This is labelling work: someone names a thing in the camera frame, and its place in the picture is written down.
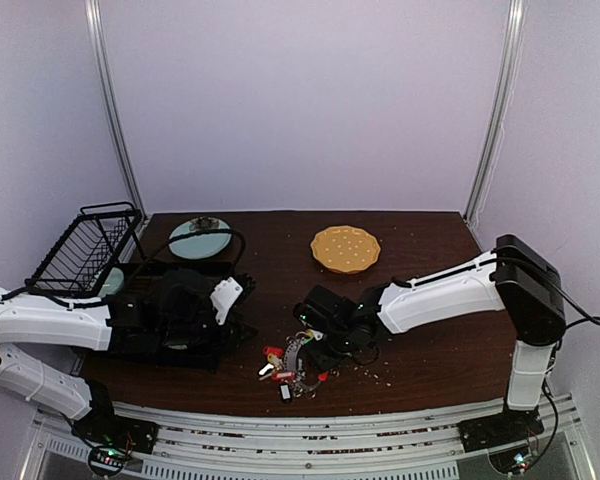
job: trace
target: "dark wooden tabletop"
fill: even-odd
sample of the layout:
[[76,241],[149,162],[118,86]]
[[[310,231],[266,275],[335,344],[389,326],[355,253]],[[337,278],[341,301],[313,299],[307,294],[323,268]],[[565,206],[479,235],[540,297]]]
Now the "dark wooden tabletop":
[[[197,214],[156,214],[142,244],[151,251]],[[478,313],[394,336],[366,367],[345,363],[315,398],[280,401],[277,385],[258,381],[264,346],[285,346],[301,330],[293,306],[322,284],[357,300],[392,276],[412,278],[452,267],[479,253],[457,213],[249,212],[216,213],[247,238],[239,272],[258,282],[241,306],[259,335],[222,360],[218,372],[135,365],[88,358],[82,374],[109,388],[114,400],[188,412],[245,416],[342,416],[401,412],[502,397],[515,330],[505,312]],[[331,273],[311,255],[313,236],[331,225],[353,225],[376,236],[378,263],[356,275]],[[237,249],[232,242],[220,256]],[[177,260],[168,250],[159,257]]]

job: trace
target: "white backdrop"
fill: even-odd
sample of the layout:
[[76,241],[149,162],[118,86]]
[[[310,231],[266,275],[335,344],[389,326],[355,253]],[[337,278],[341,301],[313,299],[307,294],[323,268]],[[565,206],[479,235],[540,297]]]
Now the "white backdrop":
[[102,2],[147,210],[463,210],[508,5]]
[[[0,1],[0,286],[7,289],[33,273],[80,206],[127,198],[84,12],[83,0]],[[40,353],[56,366],[68,358],[61,347]],[[16,478],[34,413],[23,397],[0,390],[0,480]]]
[[[600,1],[531,2],[523,33],[479,237],[517,233],[600,315]],[[568,332],[552,381],[574,394],[600,461],[600,328]]]

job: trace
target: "yellow plate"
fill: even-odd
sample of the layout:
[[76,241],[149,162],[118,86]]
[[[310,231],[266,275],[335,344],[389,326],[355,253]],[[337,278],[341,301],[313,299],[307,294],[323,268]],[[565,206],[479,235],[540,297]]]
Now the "yellow plate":
[[378,261],[380,245],[367,231],[350,225],[329,227],[311,242],[313,258],[337,273],[358,273]]

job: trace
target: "black wire rack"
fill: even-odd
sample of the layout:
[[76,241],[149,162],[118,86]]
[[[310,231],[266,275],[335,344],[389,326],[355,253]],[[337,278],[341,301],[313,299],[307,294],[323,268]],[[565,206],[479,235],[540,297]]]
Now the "black wire rack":
[[129,202],[82,207],[25,285],[56,296],[98,296],[129,240],[144,257],[136,235],[141,221]]

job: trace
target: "aluminum track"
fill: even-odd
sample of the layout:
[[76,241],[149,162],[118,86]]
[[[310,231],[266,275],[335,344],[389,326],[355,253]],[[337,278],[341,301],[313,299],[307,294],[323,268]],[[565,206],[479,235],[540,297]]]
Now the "aluminum track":
[[[560,428],[580,423],[571,395],[557,397],[556,404]],[[143,478],[172,480],[390,479],[394,472],[407,480],[408,474],[420,480],[419,472],[423,480],[451,480],[457,478],[455,460],[485,453],[465,454],[456,425],[501,409],[502,401],[494,400],[396,414],[250,418],[116,404],[119,415],[160,425],[154,453],[134,454],[141,462],[129,468]],[[540,414],[545,425],[540,437],[546,438],[554,418],[544,398]],[[86,448],[71,436],[62,418],[40,412],[36,422],[51,435],[51,451],[86,458]],[[398,479],[402,477],[396,473],[394,480]]]

